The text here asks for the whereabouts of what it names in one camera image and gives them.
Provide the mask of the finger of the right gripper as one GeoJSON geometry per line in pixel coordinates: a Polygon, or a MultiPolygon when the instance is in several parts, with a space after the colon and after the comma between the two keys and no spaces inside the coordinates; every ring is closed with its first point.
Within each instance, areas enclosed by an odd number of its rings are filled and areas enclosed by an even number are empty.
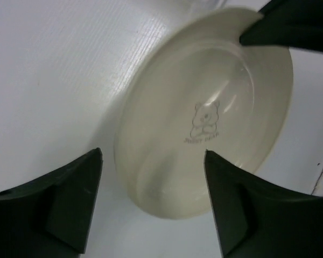
{"type": "Polygon", "coordinates": [[[323,0],[273,0],[239,38],[243,46],[283,46],[323,53],[323,0]]]}

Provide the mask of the cream plate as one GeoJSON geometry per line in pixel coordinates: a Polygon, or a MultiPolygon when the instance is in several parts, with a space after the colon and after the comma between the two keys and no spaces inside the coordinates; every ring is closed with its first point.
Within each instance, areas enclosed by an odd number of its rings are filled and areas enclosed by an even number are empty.
{"type": "Polygon", "coordinates": [[[132,77],[114,160],[142,211],[165,219],[208,212],[206,150],[250,173],[271,152],[289,110],[293,64],[287,48],[240,45],[261,18],[243,7],[200,17],[159,43],[132,77]]]}

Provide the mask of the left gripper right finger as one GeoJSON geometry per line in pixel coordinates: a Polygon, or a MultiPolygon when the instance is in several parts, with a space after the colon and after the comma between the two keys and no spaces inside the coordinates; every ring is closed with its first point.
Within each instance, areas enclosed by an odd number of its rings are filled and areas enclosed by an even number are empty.
{"type": "Polygon", "coordinates": [[[323,257],[323,197],[272,184],[211,150],[204,164],[223,257],[323,257]]]}

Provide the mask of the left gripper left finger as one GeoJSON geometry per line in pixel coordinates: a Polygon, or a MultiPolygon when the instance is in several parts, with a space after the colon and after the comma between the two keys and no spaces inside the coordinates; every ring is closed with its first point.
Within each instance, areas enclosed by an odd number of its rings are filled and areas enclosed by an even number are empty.
{"type": "Polygon", "coordinates": [[[0,257],[80,257],[87,247],[103,167],[95,148],[0,192],[0,257]]]}

